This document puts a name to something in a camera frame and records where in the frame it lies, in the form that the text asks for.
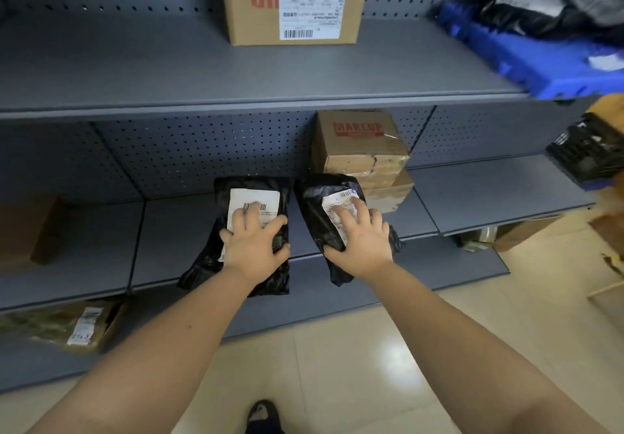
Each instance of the black plastic basket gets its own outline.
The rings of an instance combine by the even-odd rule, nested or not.
[[[624,170],[624,137],[593,113],[584,114],[546,150],[581,183]]]

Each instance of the right arm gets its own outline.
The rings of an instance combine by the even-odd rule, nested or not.
[[[324,254],[370,284],[464,434],[607,433],[518,352],[394,264],[388,223],[353,202],[359,223],[334,208],[348,234],[346,250],[325,247]]]

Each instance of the floor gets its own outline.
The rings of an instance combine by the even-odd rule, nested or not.
[[[612,433],[624,433],[624,337],[586,294],[621,277],[610,248],[574,212],[503,254],[512,274],[439,294],[524,354]],[[0,397],[22,433],[75,383]],[[223,345],[175,434],[242,434],[269,398],[286,434],[456,434],[383,307]]]

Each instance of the black plastic package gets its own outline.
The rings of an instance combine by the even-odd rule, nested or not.
[[[500,32],[544,40],[591,38],[624,45],[624,4],[619,0],[466,0],[476,21]]]
[[[352,189],[359,199],[366,202],[362,188],[357,181],[356,178],[345,174],[312,174],[308,178],[296,182],[294,193],[299,202],[301,214],[320,251],[323,251],[324,245],[329,245],[341,252],[346,249],[336,226],[323,209],[323,198]],[[392,225],[390,226],[389,241],[393,254],[401,251],[402,242]],[[327,260],[327,265],[330,267],[330,278],[334,285],[341,286],[343,283],[353,280],[352,275],[329,260]]]
[[[223,263],[219,261],[223,250],[223,241],[219,236],[221,229],[227,228],[228,210],[230,208],[230,191],[232,189],[255,189],[279,192],[278,215],[287,216],[286,209],[290,200],[291,180],[288,178],[268,178],[266,176],[236,176],[231,178],[216,178],[214,180],[214,196],[216,203],[221,208],[221,215],[217,217],[206,246],[191,268],[185,272],[178,281],[178,287],[191,290],[223,269]],[[288,243],[288,225],[283,225],[277,235],[273,238],[273,252],[281,249]],[[280,265],[277,270],[269,276],[267,280],[258,284],[249,297],[266,294],[282,295],[288,294],[288,271],[290,266],[288,260]]]

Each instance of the foot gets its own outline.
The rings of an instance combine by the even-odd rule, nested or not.
[[[249,414],[247,415],[247,425],[254,421],[264,421],[267,419],[272,419],[281,428],[279,416],[280,415],[277,413],[277,408],[271,401],[260,400],[252,406],[252,409],[249,410]]]

